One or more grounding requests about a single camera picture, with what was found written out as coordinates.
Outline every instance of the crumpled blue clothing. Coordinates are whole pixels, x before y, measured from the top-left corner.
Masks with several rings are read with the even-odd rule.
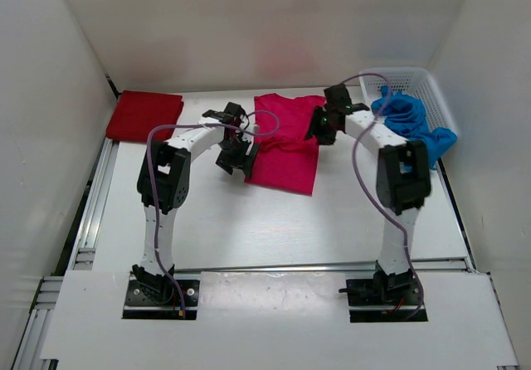
[[[374,113],[377,113],[383,106],[387,89],[386,86],[380,89],[382,98],[375,100],[371,106]],[[424,142],[431,169],[435,169],[437,160],[457,140],[457,135],[448,128],[439,127],[430,131],[426,120],[426,108],[422,100],[404,95],[401,90],[396,94],[391,93],[389,103],[383,109],[382,115],[386,116],[384,124],[395,134]]]

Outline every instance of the robotic arm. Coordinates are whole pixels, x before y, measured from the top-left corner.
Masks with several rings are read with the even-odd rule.
[[[344,84],[329,87],[324,95],[326,104],[314,109],[307,139],[315,137],[319,144],[334,144],[337,131],[357,139],[373,121],[366,105],[352,103]],[[411,247],[415,222],[431,193],[426,146],[422,141],[408,141],[383,124],[375,124],[360,143],[378,159],[378,200],[406,228],[407,246]],[[400,299],[403,291],[416,283],[404,248],[402,231],[386,219],[373,291],[360,292],[362,295],[373,294],[374,303],[386,303]]]
[[[229,103],[222,111],[209,110],[202,115],[199,124],[225,124],[240,127],[246,117],[245,110]],[[253,124],[246,129],[255,132]],[[219,144],[220,152],[216,164],[232,174],[234,168],[241,169],[251,177],[252,166],[258,153],[258,144],[248,134],[230,128],[205,127],[190,129],[178,137],[163,143],[153,142],[152,161],[159,201],[158,252],[163,267],[172,275],[173,224],[177,210],[183,205],[190,185],[192,162],[211,146]],[[155,257],[154,228],[156,225],[155,206],[151,181],[149,179],[148,158],[144,158],[140,170],[137,190],[142,195],[146,215],[144,254],[139,265],[133,266],[133,273],[143,292],[155,302],[166,302],[173,293],[172,282],[164,276]]]

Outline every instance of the white wall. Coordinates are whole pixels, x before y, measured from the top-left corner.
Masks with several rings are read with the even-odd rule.
[[[463,0],[68,0],[119,89],[332,84],[427,66]]]
[[[467,0],[433,72],[461,131],[446,155],[475,260],[531,368],[531,0]]]
[[[55,268],[113,108],[63,0],[0,0],[0,368]]]

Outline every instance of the red folded cloth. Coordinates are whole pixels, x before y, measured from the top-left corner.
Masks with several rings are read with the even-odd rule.
[[[275,187],[290,192],[311,195],[319,160],[319,146],[315,138],[304,140],[314,107],[324,105],[323,96],[296,99],[277,94],[257,96],[255,110],[269,110],[280,120],[279,131],[270,137],[256,137],[260,151],[248,183]],[[258,113],[256,123],[260,131],[271,131],[275,119]]]
[[[175,124],[183,111],[183,97],[125,90],[119,98],[105,136],[125,142],[148,140],[151,129],[161,124]],[[172,137],[173,130],[158,131],[153,139]]]

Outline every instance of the red cloth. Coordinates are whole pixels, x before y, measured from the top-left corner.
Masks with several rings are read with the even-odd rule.
[[[257,96],[255,110],[269,110],[280,120],[279,131],[270,137],[256,137],[260,151],[248,183],[275,187],[290,192],[311,195],[319,160],[319,146],[315,138],[304,140],[315,106],[324,105],[323,96],[296,99],[277,94]],[[256,123],[260,131],[271,131],[275,119],[258,113]]]
[[[119,98],[105,136],[125,142],[148,140],[151,129],[161,124],[175,124],[183,111],[183,97],[125,90]],[[153,139],[164,141],[173,130],[158,131]]]

